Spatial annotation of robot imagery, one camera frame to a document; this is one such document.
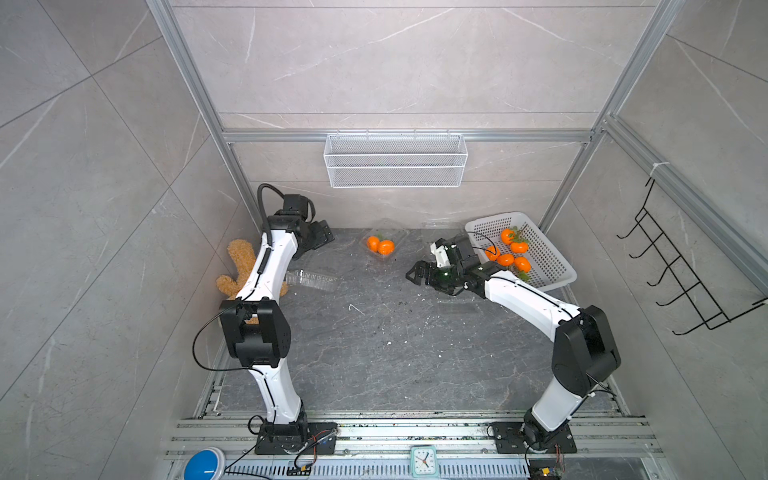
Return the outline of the orange three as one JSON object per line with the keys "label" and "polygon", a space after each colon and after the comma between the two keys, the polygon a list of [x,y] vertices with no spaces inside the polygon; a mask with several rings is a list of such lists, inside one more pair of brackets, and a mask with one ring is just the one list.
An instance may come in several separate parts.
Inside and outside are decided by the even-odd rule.
{"label": "orange three", "polygon": [[395,243],[392,240],[383,240],[380,241],[379,249],[377,251],[378,254],[387,257],[391,255],[395,250]]}

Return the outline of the clear plastic container back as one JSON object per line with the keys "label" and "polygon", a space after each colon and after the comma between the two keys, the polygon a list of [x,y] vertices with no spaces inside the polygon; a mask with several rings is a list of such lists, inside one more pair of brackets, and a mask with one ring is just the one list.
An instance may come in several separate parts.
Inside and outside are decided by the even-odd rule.
{"label": "clear plastic container back", "polygon": [[363,252],[379,262],[392,263],[404,245],[408,230],[399,222],[385,218],[363,232],[359,244]]}

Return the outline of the clear plastic container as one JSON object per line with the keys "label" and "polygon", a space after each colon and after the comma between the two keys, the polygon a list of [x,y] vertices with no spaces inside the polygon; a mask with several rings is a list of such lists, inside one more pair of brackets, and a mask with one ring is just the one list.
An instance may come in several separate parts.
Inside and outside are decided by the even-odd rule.
{"label": "clear plastic container", "polygon": [[408,230],[399,222],[385,218],[363,232],[359,244],[363,252],[379,262],[392,263],[404,245]]}
{"label": "clear plastic container", "polygon": [[289,286],[301,286],[325,292],[334,292],[338,288],[339,281],[338,277],[306,269],[289,270],[285,275],[285,282]]}

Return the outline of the orange four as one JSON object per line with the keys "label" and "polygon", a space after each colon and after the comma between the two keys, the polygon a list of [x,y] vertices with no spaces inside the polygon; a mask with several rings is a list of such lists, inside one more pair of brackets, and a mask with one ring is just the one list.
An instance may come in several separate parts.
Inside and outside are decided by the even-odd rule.
{"label": "orange four", "polygon": [[377,252],[380,245],[380,239],[376,236],[369,236],[367,239],[367,247],[372,252]]}

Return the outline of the orange one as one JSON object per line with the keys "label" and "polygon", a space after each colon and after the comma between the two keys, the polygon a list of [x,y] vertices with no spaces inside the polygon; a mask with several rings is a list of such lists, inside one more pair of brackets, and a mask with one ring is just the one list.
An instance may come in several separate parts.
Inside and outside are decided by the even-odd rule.
{"label": "orange one", "polygon": [[500,251],[496,246],[487,247],[484,253],[490,261],[496,261],[500,256]]}

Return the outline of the orange seven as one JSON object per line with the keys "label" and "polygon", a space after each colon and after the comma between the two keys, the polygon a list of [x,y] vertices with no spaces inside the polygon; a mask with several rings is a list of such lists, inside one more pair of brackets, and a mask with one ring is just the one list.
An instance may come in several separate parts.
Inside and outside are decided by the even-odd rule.
{"label": "orange seven", "polygon": [[515,256],[513,254],[500,255],[496,258],[495,262],[502,267],[509,267],[515,263]]}

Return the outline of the orange five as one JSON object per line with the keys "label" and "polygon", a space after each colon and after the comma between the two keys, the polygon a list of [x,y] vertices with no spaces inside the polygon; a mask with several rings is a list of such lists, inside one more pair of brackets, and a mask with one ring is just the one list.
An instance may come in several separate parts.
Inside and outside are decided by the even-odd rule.
{"label": "orange five", "polygon": [[517,233],[513,229],[504,229],[500,234],[501,241],[505,245],[510,245],[514,243],[516,237],[517,237]]}

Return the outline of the orange six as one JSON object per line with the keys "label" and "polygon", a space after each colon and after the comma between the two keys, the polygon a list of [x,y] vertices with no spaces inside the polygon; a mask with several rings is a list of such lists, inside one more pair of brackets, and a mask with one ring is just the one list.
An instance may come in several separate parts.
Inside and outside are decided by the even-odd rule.
{"label": "orange six", "polygon": [[509,249],[514,254],[523,254],[529,250],[529,245],[526,242],[512,242]]}

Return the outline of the orange eight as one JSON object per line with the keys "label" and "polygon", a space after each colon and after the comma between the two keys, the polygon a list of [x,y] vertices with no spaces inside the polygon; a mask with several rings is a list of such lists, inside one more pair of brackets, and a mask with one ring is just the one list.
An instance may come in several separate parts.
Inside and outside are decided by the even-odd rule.
{"label": "orange eight", "polygon": [[517,256],[514,259],[514,265],[515,265],[515,268],[519,272],[528,273],[532,269],[532,266],[531,266],[529,260],[527,258],[525,258],[524,256]]}

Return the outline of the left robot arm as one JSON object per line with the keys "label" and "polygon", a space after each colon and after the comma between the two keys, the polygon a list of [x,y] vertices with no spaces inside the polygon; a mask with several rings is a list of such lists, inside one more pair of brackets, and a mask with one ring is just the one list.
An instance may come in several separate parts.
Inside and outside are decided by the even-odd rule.
{"label": "left robot arm", "polygon": [[230,357],[251,374],[261,393],[263,434],[271,441],[304,444],[310,427],[287,365],[291,328],[280,309],[280,291],[290,262],[332,242],[334,235],[303,195],[262,183],[256,198],[263,235],[255,268],[235,298],[222,303],[219,320]]}

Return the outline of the brown teddy bear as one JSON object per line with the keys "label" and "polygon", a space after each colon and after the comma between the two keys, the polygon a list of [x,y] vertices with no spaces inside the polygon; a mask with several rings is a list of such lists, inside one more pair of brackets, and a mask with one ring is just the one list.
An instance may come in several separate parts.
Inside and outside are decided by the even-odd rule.
{"label": "brown teddy bear", "polygon": [[229,300],[256,302],[262,299],[278,300],[288,292],[285,276],[290,256],[295,251],[294,241],[290,236],[276,242],[274,247],[264,245],[259,254],[253,245],[243,239],[233,240],[227,247],[233,260],[237,276],[232,278],[221,275],[216,286]]}

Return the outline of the white perforated plastic basket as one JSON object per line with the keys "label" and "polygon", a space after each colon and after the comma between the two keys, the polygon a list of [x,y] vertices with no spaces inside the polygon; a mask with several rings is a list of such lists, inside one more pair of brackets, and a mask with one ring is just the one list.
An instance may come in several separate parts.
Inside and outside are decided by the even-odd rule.
{"label": "white perforated plastic basket", "polygon": [[[511,250],[502,241],[505,230],[515,234],[513,242],[526,243],[527,251],[518,254]],[[469,221],[465,224],[465,231],[483,262],[489,259],[488,254],[494,250],[493,246],[500,256],[524,257],[531,265],[524,279],[544,292],[563,288],[577,279],[571,264],[538,228],[536,222],[523,212],[502,213]]]}

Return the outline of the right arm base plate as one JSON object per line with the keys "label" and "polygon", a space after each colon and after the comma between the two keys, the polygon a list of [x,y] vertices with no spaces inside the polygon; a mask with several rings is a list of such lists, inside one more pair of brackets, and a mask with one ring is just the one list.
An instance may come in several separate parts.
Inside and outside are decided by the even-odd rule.
{"label": "right arm base plate", "polygon": [[499,454],[577,452],[568,422],[551,432],[542,430],[533,423],[493,422],[488,432]]}

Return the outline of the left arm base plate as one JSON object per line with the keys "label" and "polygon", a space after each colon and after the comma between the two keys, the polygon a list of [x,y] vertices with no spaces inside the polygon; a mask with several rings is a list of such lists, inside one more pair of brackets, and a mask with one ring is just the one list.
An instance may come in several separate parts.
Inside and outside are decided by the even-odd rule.
{"label": "left arm base plate", "polygon": [[321,456],[335,452],[338,425],[334,422],[307,423],[293,422],[286,425],[267,424],[259,429],[256,455],[296,455],[302,448],[319,444],[307,450],[314,450]]}

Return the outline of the black wall hook rack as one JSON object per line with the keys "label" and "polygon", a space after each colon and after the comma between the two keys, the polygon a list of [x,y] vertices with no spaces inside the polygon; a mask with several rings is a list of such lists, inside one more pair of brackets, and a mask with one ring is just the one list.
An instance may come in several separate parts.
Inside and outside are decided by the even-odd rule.
{"label": "black wall hook rack", "polygon": [[673,330],[672,334],[683,337],[699,330],[715,331],[748,314],[766,309],[767,297],[763,296],[740,313],[730,315],[726,312],[696,271],[692,259],[682,252],[650,212],[650,197],[655,184],[654,179],[645,182],[645,195],[631,226],[626,233],[617,234],[616,238],[624,241],[639,235],[644,240],[645,247],[639,253],[629,253],[628,257],[640,260],[653,253],[662,262],[663,268],[657,279],[653,282],[647,281],[646,285],[650,288],[660,287],[669,279],[676,295],[663,302],[656,301],[657,307],[666,308],[685,301],[693,309],[696,322],[682,330]]}

